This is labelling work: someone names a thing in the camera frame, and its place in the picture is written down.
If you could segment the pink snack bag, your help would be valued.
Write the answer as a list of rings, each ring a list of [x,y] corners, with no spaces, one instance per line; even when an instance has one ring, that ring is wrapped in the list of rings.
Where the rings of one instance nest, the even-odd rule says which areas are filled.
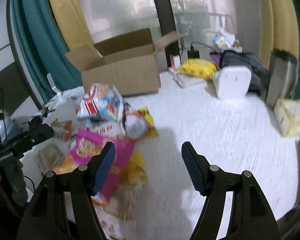
[[[93,201],[105,206],[110,201],[111,195],[117,187],[119,178],[128,164],[133,152],[134,144],[126,139],[119,140],[106,137],[87,130],[79,129],[76,136],[76,144],[65,157],[60,166],[53,168],[56,174],[72,172],[80,165],[89,163],[95,155],[100,155],[106,143],[115,145],[115,158],[107,173],[107,178],[102,189],[95,192]]]

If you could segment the white red cartoon snack bag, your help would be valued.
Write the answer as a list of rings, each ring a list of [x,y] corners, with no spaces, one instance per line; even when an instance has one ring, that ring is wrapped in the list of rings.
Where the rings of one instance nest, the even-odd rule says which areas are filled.
[[[93,83],[79,101],[77,118],[118,121],[123,116],[123,98],[113,85]]]

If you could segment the beige sandwich cracker pack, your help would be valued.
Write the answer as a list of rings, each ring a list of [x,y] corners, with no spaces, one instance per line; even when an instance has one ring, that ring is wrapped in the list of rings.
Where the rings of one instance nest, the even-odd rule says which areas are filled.
[[[37,154],[37,165],[42,176],[54,167],[60,166],[64,161],[64,155],[55,144],[49,144]]]

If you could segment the yellow potato chip bag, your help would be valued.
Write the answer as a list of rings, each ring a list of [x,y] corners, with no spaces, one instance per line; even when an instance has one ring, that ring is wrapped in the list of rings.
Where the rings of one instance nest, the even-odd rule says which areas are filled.
[[[145,185],[148,183],[145,159],[142,153],[132,153],[129,162],[122,172],[119,183],[121,185]]]

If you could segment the red blue anime snack bag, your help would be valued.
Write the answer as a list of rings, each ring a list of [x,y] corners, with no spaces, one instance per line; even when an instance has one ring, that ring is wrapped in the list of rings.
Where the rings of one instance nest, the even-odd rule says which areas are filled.
[[[127,102],[123,103],[122,117],[123,127],[130,140],[137,140],[143,137],[150,128],[150,125],[144,119],[143,115]]]

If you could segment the yellow small snack bag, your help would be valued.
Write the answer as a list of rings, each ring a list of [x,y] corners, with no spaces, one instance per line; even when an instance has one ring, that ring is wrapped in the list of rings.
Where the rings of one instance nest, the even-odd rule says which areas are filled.
[[[158,137],[159,133],[155,127],[153,117],[151,116],[147,107],[138,109],[139,115],[145,120],[147,129],[142,138]]]

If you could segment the white router antenna device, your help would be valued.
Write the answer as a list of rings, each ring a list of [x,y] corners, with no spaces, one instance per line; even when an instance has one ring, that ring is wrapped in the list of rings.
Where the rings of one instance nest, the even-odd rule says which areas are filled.
[[[46,77],[51,88],[47,89],[44,86],[40,86],[39,94],[42,99],[44,99],[42,95],[42,89],[50,93],[55,93],[55,96],[53,98],[51,98],[49,101],[44,101],[43,103],[43,109],[53,112],[58,104],[64,103],[66,101],[66,98],[64,97],[63,92],[56,86],[52,75],[48,73]]]

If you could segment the teal curtain left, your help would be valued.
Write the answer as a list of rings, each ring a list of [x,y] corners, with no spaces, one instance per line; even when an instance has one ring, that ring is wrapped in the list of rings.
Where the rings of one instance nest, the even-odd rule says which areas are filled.
[[[47,75],[60,90],[82,85],[81,73],[69,62],[69,52],[49,0],[12,0],[12,19],[30,77],[44,101],[54,93]]]

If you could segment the dark bag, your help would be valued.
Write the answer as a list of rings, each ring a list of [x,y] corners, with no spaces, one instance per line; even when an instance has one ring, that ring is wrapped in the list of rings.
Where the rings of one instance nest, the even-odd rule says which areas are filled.
[[[210,52],[210,57],[220,69],[234,66],[247,67],[251,71],[248,91],[266,94],[271,77],[270,71],[255,54],[227,50],[223,53]]]

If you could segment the stainless steel thermos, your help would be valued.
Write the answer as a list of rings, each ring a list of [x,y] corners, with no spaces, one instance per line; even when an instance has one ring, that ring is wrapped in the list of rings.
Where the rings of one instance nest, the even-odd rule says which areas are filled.
[[[298,77],[298,60],[290,52],[274,48],[270,56],[269,71],[271,77],[266,105],[274,109],[278,99],[293,97]]]

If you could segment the yellow curtain left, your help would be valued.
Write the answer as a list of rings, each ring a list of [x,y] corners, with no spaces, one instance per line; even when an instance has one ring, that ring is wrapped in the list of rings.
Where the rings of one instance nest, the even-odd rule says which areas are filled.
[[[93,47],[87,23],[78,0],[49,0],[56,23],[69,50],[87,45]]]

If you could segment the white charger with red light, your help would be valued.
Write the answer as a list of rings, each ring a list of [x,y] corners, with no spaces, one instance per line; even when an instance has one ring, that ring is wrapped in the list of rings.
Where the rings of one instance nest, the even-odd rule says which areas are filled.
[[[181,66],[180,56],[179,55],[170,55],[171,68],[176,69]]]

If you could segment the black power adapter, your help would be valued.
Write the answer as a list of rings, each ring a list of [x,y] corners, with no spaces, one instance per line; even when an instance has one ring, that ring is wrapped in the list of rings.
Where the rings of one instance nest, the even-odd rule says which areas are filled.
[[[187,51],[187,58],[188,59],[199,59],[200,58],[200,53],[198,50],[195,49],[190,49]]]

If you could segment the yellow curtain right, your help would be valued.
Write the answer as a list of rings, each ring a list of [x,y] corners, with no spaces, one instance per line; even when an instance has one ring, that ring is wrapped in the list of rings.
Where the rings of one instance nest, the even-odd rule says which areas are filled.
[[[258,0],[261,35],[258,57],[269,67],[273,49],[299,57],[299,30],[293,0]]]

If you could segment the black window frame post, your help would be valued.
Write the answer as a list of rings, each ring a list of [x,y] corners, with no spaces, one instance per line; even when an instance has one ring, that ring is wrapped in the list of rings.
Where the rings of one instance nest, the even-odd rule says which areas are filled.
[[[176,31],[170,0],[154,0],[162,35]]]

